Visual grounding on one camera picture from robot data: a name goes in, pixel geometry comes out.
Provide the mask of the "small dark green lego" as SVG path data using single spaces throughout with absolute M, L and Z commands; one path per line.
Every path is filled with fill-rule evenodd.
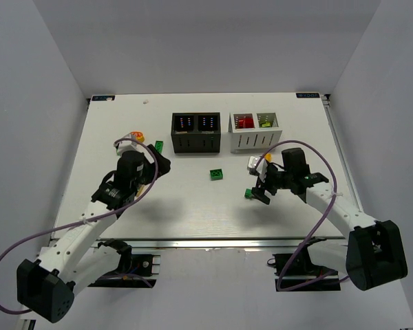
M 245 190 L 244 197 L 245 197 L 246 199 L 252 199 L 252 198 L 253 198 L 253 194 L 252 194 L 250 188 L 247 188 L 247 189 Z

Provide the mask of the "red rounded lego block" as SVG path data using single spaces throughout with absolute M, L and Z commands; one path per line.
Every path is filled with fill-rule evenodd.
M 252 117 L 243 117 L 236 120 L 236 129 L 253 129 L 255 127 Z

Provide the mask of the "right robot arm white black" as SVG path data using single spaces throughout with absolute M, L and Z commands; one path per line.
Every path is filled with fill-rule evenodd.
M 399 227 L 391 220 L 379 221 L 350 203 L 335 188 L 334 180 L 312 173 L 301 148 L 282 151 L 283 165 L 263 157 L 250 157 L 247 169 L 257 178 L 251 189 L 254 199 L 269 204 L 278 190 L 288 190 L 329 220 L 346 240 L 331 243 L 309 233 L 279 272 L 283 278 L 296 259 L 345 274 L 352 284 L 366 291 L 408 275 Z

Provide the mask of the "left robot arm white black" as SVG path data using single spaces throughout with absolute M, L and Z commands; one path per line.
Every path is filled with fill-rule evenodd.
M 125 208 L 139 197 L 143 186 L 151 186 L 171 169 L 169 159 L 153 145 L 150 162 L 144 153 L 125 151 L 116 170 L 104 176 L 80 223 L 69 229 L 37 260 L 24 260 L 17 268 L 17 300 L 51 323 L 61 320 L 76 296 L 88 285 L 111 273 L 122 276 L 133 266 L 131 246 L 119 239 L 98 243 L 91 256 L 87 251 L 113 225 Z

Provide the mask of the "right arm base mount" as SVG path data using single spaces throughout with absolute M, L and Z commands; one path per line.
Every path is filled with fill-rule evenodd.
M 308 283 L 314 278 L 329 275 L 318 282 L 292 289 L 292 292 L 339 292 L 341 284 L 338 272 L 324 266 L 313 265 L 306 254 L 300 254 L 286 270 L 284 277 L 276 291 Z

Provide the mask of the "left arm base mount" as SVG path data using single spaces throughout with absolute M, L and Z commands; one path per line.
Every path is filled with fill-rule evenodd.
M 115 257 L 119 257 L 118 264 L 89 287 L 151 289 L 155 286 L 155 277 L 160 271 L 160 255 L 135 253 L 132 246 L 119 239 L 100 241 L 99 248 L 115 251 Z

